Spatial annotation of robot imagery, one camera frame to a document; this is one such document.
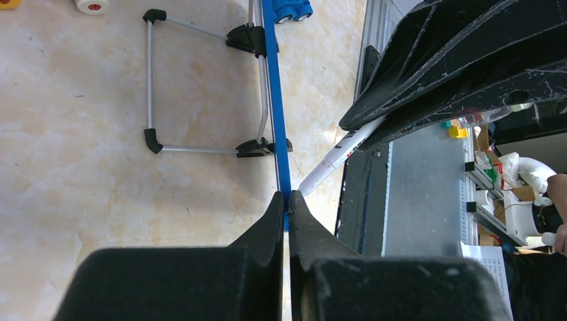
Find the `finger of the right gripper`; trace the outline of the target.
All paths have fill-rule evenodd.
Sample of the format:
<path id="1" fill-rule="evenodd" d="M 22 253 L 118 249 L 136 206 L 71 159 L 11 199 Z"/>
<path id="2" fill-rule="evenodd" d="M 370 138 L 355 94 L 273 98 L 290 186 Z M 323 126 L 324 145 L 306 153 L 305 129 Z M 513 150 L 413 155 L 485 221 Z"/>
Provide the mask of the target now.
<path id="1" fill-rule="evenodd" d="M 389 112 L 385 121 L 359 147 L 379 146 L 444 121 L 518 104 L 566 99 L 566 56 L 470 93 L 434 90 Z"/>
<path id="2" fill-rule="evenodd" d="M 426 1 L 397 25 L 353 130 L 434 90 L 470 93 L 566 56 L 565 1 Z"/>

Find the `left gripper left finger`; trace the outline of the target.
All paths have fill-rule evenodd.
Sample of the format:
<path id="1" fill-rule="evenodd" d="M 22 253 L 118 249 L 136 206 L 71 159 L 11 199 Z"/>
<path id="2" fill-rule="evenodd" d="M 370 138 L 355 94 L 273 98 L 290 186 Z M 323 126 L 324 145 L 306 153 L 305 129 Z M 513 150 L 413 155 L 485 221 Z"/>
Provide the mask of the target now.
<path id="1" fill-rule="evenodd" d="M 90 254 L 56 320 L 280 320 L 284 196 L 225 247 L 125 247 Z"/>

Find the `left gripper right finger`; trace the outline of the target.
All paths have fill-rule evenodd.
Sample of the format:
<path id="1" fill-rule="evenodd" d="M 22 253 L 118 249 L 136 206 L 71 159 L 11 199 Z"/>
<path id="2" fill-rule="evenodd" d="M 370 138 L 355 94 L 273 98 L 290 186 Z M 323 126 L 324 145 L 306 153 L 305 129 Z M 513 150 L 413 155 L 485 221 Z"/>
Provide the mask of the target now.
<path id="1" fill-rule="evenodd" d="M 290 195 L 294 320 L 510 320 L 489 272 L 460 257 L 359 255 Z"/>

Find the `white whiteboard marker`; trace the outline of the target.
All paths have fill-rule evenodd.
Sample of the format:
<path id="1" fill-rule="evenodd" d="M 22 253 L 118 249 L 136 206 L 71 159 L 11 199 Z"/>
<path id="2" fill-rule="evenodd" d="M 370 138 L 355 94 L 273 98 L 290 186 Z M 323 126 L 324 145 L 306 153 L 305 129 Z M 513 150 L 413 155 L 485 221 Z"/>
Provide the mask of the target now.
<path id="1" fill-rule="evenodd" d="M 303 196 L 312 193 L 320 186 L 339 166 L 362 145 L 362 143 L 385 121 L 381 116 L 362 126 L 358 130 L 347 133 L 300 183 L 298 191 Z"/>

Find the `blue framed whiteboard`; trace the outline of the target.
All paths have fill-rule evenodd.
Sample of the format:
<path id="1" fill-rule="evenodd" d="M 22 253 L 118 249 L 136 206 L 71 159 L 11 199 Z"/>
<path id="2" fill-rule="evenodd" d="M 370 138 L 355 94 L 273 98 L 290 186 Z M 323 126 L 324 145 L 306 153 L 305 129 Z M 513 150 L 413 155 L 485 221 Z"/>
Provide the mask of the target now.
<path id="1" fill-rule="evenodd" d="M 273 141 L 275 144 L 275 169 L 277 174 L 278 191 L 283 194 L 284 198 L 283 227 L 285 231 L 288 231 L 288 210 L 292 184 L 290 178 L 290 164 L 287 144 L 288 140 L 286 137 L 286 125 L 279 75 L 279 62 L 277 56 L 277 41 L 275 36 L 275 26 L 272 19 L 272 1 L 261 1 L 261 6 L 263 25 L 265 29 L 267 72 L 269 75 L 269 89 L 271 96 L 271 123 Z"/>

